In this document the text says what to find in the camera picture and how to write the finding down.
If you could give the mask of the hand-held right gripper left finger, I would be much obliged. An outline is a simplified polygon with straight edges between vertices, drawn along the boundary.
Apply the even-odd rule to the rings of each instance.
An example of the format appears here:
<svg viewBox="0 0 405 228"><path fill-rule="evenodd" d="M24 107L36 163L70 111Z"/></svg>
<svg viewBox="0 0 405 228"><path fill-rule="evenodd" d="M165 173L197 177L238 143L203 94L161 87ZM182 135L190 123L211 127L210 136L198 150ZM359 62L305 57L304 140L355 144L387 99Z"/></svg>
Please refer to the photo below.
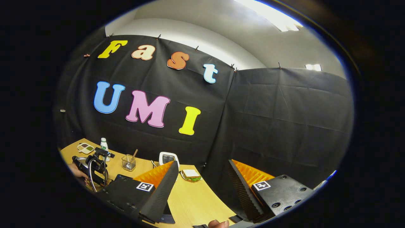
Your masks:
<svg viewBox="0 0 405 228"><path fill-rule="evenodd" d="M95 195L129 218L158 223L178 178L178 163L170 161L135 178L117 175Z"/></svg>

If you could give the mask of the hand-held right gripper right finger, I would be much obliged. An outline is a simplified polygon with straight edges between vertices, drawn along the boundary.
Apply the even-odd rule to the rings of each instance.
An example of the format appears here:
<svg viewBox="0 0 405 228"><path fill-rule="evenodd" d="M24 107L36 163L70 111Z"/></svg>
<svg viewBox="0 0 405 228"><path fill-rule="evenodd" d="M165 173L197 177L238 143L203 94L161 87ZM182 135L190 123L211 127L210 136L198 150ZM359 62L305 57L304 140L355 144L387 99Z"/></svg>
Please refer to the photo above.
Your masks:
<svg viewBox="0 0 405 228"><path fill-rule="evenodd" d="M234 159L228 161L228 174L247 219L252 222L276 217L314 192L286 174L272 176Z"/></svg>

